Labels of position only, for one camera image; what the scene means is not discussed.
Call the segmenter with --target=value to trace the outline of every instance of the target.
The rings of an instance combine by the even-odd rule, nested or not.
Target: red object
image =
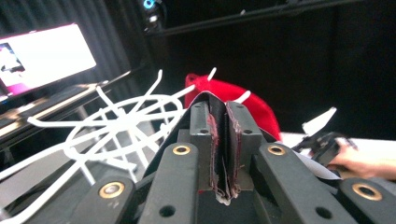
[[[186,87],[195,85],[195,90],[185,96],[184,106],[189,107],[194,98],[202,91],[210,91],[220,98],[221,101],[233,101],[238,99],[247,90],[234,84],[211,79],[206,76],[188,74],[186,76]],[[281,140],[279,125],[271,107],[259,96],[251,93],[243,103],[253,116],[257,125],[271,134],[276,140]]]

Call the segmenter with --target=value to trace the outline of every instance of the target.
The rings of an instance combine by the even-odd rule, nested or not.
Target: red fabric
[[[185,106],[189,107],[193,99],[202,91],[210,91],[220,98],[221,101],[227,102],[239,98],[245,89],[233,84],[212,79],[207,81],[207,76],[197,76],[188,74],[186,76],[186,87],[195,84],[195,90],[185,96]],[[251,93],[243,103],[253,116],[257,125],[271,134],[275,139],[280,139],[280,130],[274,112],[271,107],[264,102],[259,96]]]

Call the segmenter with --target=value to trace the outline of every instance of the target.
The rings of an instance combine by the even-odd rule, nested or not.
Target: computer monitor
[[[74,23],[0,38],[0,102],[94,66]]]

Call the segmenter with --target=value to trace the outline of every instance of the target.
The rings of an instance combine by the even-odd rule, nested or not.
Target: monitor screen
[[[0,101],[96,66],[76,24],[0,39]]]

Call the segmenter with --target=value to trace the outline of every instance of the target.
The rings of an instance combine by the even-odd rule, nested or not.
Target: red cloth
[[[186,76],[186,87],[195,84],[195,90],[185,96],[184,106],[189,107],[193,99],[202,91],[210,91],[220,98],[221,101],[233,101],[238,99],[247,90],[233,84],[211,79],[207,81],[206,76],[188,74]],[[274,112],[271,107],[259,96],[251,93],[243,103],[253,116],[257,125],[271,134],[276,140],[280,139],[280,130]]]

